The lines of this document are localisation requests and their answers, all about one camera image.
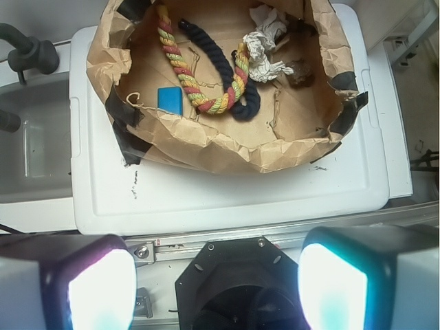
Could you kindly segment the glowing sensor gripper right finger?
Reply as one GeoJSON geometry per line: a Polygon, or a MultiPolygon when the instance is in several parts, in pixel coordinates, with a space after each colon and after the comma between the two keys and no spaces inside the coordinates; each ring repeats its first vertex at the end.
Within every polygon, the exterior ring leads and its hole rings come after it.
{"type": "Polygon", "coordinates": [[[299,257],[298,293],[312,329],[438,329],[439,229],[314,228],[299,257]]]}

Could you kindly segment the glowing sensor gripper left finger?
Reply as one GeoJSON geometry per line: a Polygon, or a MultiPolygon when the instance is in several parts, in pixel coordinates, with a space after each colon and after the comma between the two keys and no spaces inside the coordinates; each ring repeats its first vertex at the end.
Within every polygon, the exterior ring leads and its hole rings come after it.
{"type": "Polygon", "coordinates": [[[119,236],[1,235],[2,329],[129,329],[136,290],[119,236]]]}

